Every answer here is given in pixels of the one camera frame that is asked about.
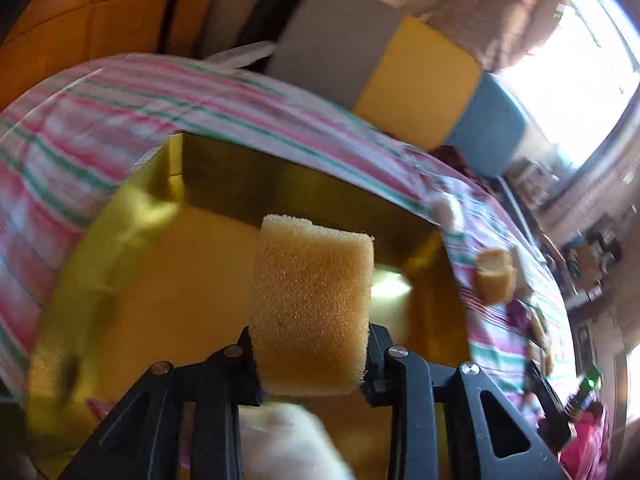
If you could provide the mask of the person's right hand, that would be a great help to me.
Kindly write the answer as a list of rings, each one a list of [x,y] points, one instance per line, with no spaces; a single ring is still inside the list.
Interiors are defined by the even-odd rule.
[[[576,437],[564,448],[560,464],[574,480],[603,480],[611,456],[608,409],[594,400],[575,424]]]

